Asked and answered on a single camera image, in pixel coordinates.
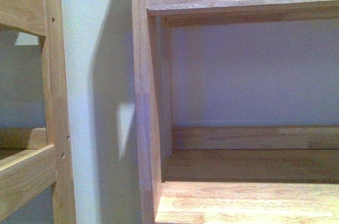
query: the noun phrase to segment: wooden frame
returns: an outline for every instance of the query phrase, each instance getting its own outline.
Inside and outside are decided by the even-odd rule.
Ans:
[[[61,0],[0,0],[0,18],[40,37],[47,124],[0,130],[0,221],[52,185],[54,223],[75,224]]]
[[[132,0],[141,215],[154,223],[160,191],[156,23],[165,26],[334,19],[339,0]]]

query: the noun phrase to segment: white wall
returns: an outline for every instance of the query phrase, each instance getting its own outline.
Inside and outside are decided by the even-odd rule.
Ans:
[[[139,223],[131,0],[63,0],[77,221]]]
[[[175,126],[339,124],[339,20],[172,31]]]

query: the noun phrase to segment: light patch on wall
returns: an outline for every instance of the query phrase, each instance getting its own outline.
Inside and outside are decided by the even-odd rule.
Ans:
[[[135,111],[134,103],[119,104],[117,112],[118,121],[118,141],[119,141],[119,160],[121,160],[126,152],[126,147],[129,139],[129,133],[133,123]]]
[[[37,46],[39,45],[39,38],[34,35],[30,35],[24,32],[19,32],[17,35],[16,46]]]

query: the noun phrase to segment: wooden bookcase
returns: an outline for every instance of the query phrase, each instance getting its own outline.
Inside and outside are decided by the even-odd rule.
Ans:
[[[40,39],[46,128],[0,129],[0,221],[52,186],[54,223],[75,224],[61,0],[0,0],[0,29]]]
[[[159,82],[157,76],[161,61],[156,17],[168,27],[334,19],[339,17],[339,0],[132,0],[132,17],[141,213],[142,222],[150,224],[155,221],[162,191],[159,109],[171,109],[159,98],[160,85],[166,82]],[[337,137],[338,128],[330,130]]]

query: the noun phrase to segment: wooden rail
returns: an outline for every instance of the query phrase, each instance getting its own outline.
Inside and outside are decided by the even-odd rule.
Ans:
[[[0,0],[0,26],[46,36],[43,0]]]
[[[339,149],[338,126],[178,127],[174,149]]]
[[[223,25],[242,23],[287,22],[325,20],[339,18],[339,6],[256,10],[245,12],[221,12],[206,14],[187,14],[164,16],[165,26],[181,27],[195,25]]]
[[[36,197],[57,178],[53,145],[17,152],[0,150],[0,221]]]

